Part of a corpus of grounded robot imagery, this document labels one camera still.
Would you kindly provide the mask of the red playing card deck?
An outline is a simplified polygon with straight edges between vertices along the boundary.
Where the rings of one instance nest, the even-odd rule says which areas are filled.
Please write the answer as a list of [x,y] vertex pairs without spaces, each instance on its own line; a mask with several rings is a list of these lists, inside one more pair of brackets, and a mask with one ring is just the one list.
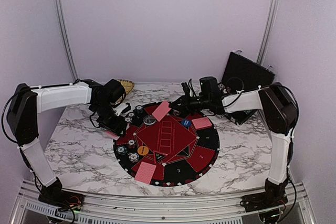
[[105,133],[111,137],[113,140],[118,140],[119,136],[115,135],[114,133],[110,132],[110,131],[105,131]]

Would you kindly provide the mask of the blue round blind button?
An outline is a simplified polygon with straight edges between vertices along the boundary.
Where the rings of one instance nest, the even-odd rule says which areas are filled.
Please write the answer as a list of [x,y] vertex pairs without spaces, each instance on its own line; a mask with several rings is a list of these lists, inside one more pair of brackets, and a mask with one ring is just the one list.
[[184,119],[181,124],[184,126],[184,127],[190,127],[192,122],[190,120],[187,120],[187,119]]

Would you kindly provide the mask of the white blue chip pile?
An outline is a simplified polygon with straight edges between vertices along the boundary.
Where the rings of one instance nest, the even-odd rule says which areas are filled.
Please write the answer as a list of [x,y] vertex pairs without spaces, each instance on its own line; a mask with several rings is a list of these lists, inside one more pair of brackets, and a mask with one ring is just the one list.
[[129,153],[128,155],[130,162],[137,163],[139,161],[138,153]]
[[131,124],[131,123],[132,123],[132,119],[131,119],[131,118],[125,118],[125,121],[126,121],[128,124]]

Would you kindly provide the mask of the dealt red card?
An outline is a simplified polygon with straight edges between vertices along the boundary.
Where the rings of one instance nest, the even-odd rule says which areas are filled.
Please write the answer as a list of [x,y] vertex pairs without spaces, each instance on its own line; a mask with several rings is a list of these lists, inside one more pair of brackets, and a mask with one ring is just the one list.
[[156,165],[142,162],[138,168],[134,180],[145,184],[149,184],[152,180],[155,170]]
[[196,130],[212,127],[212,122],[208,117],[192,119],[192,124]]
[[160,122],[171,110],[167,101],[163,101],[152,113],[154,118]]

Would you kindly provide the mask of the small orange black chip pile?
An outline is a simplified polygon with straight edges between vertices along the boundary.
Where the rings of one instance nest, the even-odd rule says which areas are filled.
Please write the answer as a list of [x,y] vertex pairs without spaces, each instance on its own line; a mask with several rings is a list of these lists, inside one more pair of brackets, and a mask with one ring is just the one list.
[[128,140],[127,142],[128,148],[135,148],[136,147],[136,141],[133,139]]

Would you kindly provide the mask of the clear round dealer button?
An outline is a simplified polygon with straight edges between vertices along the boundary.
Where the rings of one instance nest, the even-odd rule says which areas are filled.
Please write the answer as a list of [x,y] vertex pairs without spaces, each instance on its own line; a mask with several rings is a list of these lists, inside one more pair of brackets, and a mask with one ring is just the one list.
[[150,126],[156,123],[156,119],[153,115],[147,115],[144,117],[143,123],[147,126]]

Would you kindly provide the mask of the orange round blind button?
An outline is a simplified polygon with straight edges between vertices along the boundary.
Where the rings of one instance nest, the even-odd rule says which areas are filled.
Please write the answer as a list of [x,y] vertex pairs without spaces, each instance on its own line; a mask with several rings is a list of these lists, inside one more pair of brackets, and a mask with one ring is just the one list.
[[138,154],[141,156],[146,156],[149,153],[149,148],[147,146],[140,146],[137,150]]

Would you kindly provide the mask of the black triangular button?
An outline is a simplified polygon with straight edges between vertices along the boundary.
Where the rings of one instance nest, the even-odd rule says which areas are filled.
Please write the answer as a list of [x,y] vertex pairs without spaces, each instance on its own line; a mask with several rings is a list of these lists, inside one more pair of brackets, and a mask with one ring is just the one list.
[[165,153],[160,153],[158,151],[153,152],[153,159],[154,159],[155,164],[157,164],[159,161],[161,161],[162,159],[164,159],[166,157],[167,157],[167,154],[165,154]]

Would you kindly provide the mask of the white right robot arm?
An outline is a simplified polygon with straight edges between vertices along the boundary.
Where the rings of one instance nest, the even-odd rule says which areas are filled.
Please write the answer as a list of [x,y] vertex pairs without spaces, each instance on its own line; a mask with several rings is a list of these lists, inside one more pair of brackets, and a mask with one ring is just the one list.
[[272,143],[268,182],[280,185],[288,179],[293,155],[293,137],[299,119],[298,102],[292,91],[279,82],[245,91],[229,93],[220,88],[215,77],[200,79],[201,91],[196,94],[191,84],[183,82],[184,95],[170,103],[170,108],[194,113],[210,110],[214,114],[259,110],[264,115]]

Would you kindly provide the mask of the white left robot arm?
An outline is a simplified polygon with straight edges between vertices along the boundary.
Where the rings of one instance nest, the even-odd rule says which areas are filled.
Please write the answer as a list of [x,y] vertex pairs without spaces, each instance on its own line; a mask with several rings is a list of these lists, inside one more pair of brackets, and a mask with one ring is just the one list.
[[97,115],[95,126],[116,136],[126,133],[128,124],[122,112],[129,108],[124,103],[126,90],[120,81],[111,79],[100,84],[91,79],[77,79],[71,83],[46,86],[29,86],[21,83],[4,105],[1,127],[8,125],[12,137],[29,169],[48,187],[45,196],[54,205],[66,202],[66,193],[55,184],[58,179],[45,156],[45,147],[40,142],[39,126],[45,130],[56,127],[56,120],[47,122],[53,112],[60,112],[68,106],[88,105]]

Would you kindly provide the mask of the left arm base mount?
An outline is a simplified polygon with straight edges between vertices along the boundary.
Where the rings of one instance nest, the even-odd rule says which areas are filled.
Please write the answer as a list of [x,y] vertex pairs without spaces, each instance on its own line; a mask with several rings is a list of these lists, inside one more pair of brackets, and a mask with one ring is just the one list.
[[38,200],[58,207],[58,211],[80,210],[84,196],[78,193],[64,191],[59,178],[50,186],[41,186]]

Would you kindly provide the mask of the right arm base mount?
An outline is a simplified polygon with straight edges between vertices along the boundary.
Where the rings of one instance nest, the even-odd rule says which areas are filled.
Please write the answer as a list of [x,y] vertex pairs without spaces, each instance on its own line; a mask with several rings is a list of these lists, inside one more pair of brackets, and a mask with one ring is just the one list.
[[265,187],[262,193],[250,194],[242,196],[240,205],[245,208],[246,212],[255,210],[263,210],[270,207],[276,207],[288,202],[285,192],[288,180],[276,185],[268,179],[265,181]]

